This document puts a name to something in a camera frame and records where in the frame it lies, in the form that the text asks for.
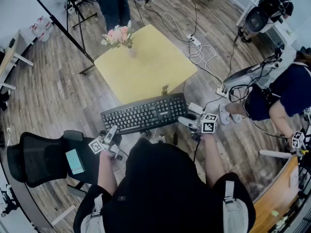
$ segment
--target wooden floor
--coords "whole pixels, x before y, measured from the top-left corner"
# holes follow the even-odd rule
[[[191,0],[155,0],[156,3],[168,9],[178,23],[184,36],[193,33],[195,25],[195,10]],[[194,0],[197,5],[197,37],[204,45],[212,45],[217,57],[209,65],[225,79],[229,73],[229,60],[232,53],[232,44],[237,34],[236,21],[241,15],[240,9],[229,0]],[[131,18],[135,31],[143,27],[133,0],[129,0]],[[149,8],[162,12],[151,2]],[[163,25],[160,17],[143,8],[138,7],[145,24],[154,25],[176,46],[184,51],[185,45],[176,39]],[[100,44],[102,34],[105,33],[105,22],[100,14],[98,5],[81,5],[85,17],[95,11],[98,18],[93,18],[82,25],[87,52],[96,59],[103,54],[107,47]],[[163,17],[167,27],[177,36],[181,37],[173,20]],[[77,22],[76,15],[70,16],[70,25]],[[81,42],[79,30],[70,31]],[[274,46],[265,34],[255,38],[251,44],[243,44],[238,40],[232,60],[232,73],[256,64],[273,52]],[[204,50],[206,59],[213,54],[212,50]],[[86,76],[78,72],[91,63],[77,48],[55,28],[51,38],[45,42],[36,42],[26,57],[34,62],[33,67],[19,62],[12,71],[8,83],[17,86],[9,100],[8,110],[0,113],[3,129],[11,126],[12,137],[16,142],[23,132],[32,132],[44,137],[58,138],[64,130],[78,130],[86,136],[96,136],[103,129],[100,112],[120,105],[120,102],[94,67]],[[215,90],[220,83],[205,71],[198,70],[185,84],[185,96],[188,103],[194,102],[204,106],[208,101],[218,98]],[[221,99],[208,105],[208,110],[217,113]],[[270,121],[258,123],[265,130],[275,133]],[[294,129],[301,129],[302,120],[295,116],[290,119]],[[176,125],[170,125],[157,130],[156,135],[164,133],[169,142],[173,141]],[[189,131],[179,125],[179,147],[193,157],[195,142],[190,139]],[[259,131],[250,120],[244,119],[241,124],[231,121],[229,126],[219,125],[216,134],[219,152],[227,171],[236,172],[245,184],[252,199],[269,185],[275,177],[282,163],[272,157],[259,156],[260,149],[279,150],[282,148],[281,140],[265,135]],[[127,135],[123,138],[121,149],[129,152],[138,138],[138,134]],[[203,163],[205,157],[202,148],[197,154],[197,170],[205,179]],[[124,170],[118,172],[118,182],[124,176]],[[81,200],[67,192],[67,184],[76,184],[77,181],[67,178],[45,183],[36,188],[30,188],[32,196],[47,219],[52,222],[59,214],[72,204],[79,205]],[[44,232],[68,233],[72,232],[72,224],[76,210],[60,221],[54,231]]]

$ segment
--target flower bouquet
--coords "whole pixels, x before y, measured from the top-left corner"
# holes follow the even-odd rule
[[[109,30],[108,34],[103,34],[104,39],[102,44],[107,46],[111,45],[111,48],[119,48],[121,45],[132,49],[133,39],[132,36],[132,21],[129,20],[127,26],[120,27],[117,25],[114,29]]]

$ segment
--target power strip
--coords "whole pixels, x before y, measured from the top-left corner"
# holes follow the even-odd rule
[[[222,92],[221,88],[217,88],[217,91],[216,91],[216,94],[221,96],[221,97],[224,97],[224,98],[229,98],[229,95],[228,95],[228,91],[226,93]]]
[[[191,41],[191,43],[192,43],[193,45],[195,45],[196,47],[198,47],[198,46],[201,45],[201,42],[199,42],[198,39],[195,38],[194,36],[191,36],[191,34],[188,34],[188,35],[187,35],[187,39],[188,39],[189,41]]]

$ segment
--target black keyboard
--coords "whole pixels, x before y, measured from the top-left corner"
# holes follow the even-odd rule
[[[178,117],[187,117],[183,93],[145,99],[101,113],[107,132],[118,126],[116,134],[129,134],[176,123]]]

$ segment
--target vase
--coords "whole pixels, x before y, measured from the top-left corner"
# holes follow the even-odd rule
[[[137,55],[137,53],[136,53],[135,49],[133,48],[133,46],[128,46],[127,49],[128,49],[129,55],[130,55],[132,58],[135,58],[136,55]]]

